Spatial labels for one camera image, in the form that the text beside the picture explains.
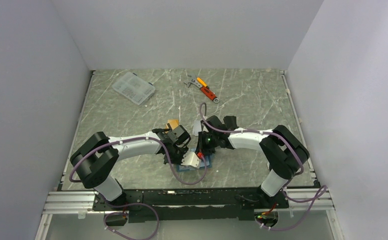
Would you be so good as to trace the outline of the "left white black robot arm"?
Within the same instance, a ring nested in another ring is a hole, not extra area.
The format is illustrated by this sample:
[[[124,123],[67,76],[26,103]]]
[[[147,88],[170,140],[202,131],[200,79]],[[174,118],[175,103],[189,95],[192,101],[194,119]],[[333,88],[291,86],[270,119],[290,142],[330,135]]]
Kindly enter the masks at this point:
[[[99,131],[93,134],[70,158],[72,183],[82,183],[106,199],[113,210],[121,209],[126,193],[111,176],[118,161],[141,155],[164,155],[165,164],[181,164],[188,152],[191,136],[179,125],[174,129],[155,128],[147,133],[129,137],[108,137]]]

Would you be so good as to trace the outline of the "clear plastic organizer box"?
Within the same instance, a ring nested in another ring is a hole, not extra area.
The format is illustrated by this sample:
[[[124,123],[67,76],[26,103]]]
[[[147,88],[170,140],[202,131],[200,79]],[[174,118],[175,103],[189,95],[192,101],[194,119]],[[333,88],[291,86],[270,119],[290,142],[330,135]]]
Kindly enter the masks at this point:
[[[146,82],[132,72],[127,72],[120,76],[112,85],[112,88],[136,105],[143,104],[156,90],[151,83]]]

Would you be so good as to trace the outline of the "orange credit cards stack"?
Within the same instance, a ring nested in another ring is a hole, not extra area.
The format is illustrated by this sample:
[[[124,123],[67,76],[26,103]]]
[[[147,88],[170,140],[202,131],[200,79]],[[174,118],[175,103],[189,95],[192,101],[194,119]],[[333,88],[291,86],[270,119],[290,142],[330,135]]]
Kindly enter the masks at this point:
[[[166,123],[166,127],[173,130],[179,126],[179,119],[169,119]]]

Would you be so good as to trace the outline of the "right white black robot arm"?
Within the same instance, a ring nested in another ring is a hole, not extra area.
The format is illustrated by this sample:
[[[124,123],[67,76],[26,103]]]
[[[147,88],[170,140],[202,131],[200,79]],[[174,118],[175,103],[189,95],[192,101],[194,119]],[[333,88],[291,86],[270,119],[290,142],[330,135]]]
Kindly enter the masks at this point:
[[[207,129],[199,134],[198,149],[202,153],[213,152],[217,147],[263,152],[270,172],[258,188],[257,201],[264,208],[276,202],[278,192],[303,172],[310,157],[306,147],[284,125],[271,130],[244,129],[237,126],[235,116],[220,121],[215,115],[202,119],[201,124]]]

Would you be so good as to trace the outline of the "black card case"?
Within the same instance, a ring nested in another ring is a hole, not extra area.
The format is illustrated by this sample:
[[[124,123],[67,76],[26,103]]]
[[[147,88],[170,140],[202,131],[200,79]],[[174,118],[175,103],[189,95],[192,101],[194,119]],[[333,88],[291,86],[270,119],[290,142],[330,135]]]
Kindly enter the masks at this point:
[[[229,131],[234,131],[238,128],[237,118],[235,116],[225,116],[223,118],[224,124]]]

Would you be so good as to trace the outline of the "silver grey card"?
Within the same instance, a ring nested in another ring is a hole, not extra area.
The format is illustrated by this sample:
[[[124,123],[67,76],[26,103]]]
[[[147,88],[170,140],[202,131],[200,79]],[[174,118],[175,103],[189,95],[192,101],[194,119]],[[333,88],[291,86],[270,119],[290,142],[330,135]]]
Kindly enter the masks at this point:
[[[201,120],[195,120],[193,123],[192,134],[197,137],[201,131],[202,131]]]

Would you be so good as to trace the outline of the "red adjustable wrench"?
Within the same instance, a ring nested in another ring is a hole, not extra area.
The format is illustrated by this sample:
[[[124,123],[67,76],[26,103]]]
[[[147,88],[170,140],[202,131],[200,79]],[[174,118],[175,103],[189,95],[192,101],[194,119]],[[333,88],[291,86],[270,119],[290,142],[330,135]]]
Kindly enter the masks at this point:
[[[198,76],[194,74],[187,74],[187,81],[184,83],[187,85],[187,87],[195,86],[198,88],[198,83],[196,82],[196,78]],[[208,99],[210,99],[214,103],[219,103],[220,100],[215,95],[215,93],[210,88],[198,88]]]

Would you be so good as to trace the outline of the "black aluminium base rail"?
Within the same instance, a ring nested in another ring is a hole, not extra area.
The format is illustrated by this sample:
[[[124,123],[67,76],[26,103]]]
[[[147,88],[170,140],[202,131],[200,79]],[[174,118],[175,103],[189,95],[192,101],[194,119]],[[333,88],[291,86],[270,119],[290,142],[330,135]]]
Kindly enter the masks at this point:
[[[329,192],[314,202],[311,199],[316,188],[289,188],[286,195],[277,194],[271,200],[259,199],[254,187],[205,188],[205,189],[128,189],[124,203],[106,203],[93,190],[53,191],[48,194],[42,213],[76,214],[85,218],[88,214],[125,212],[130,223],[143,223],[159,218],[170,220],[238,219],[251,221],[254,215],[275,215],[294,212],[333,211]]]

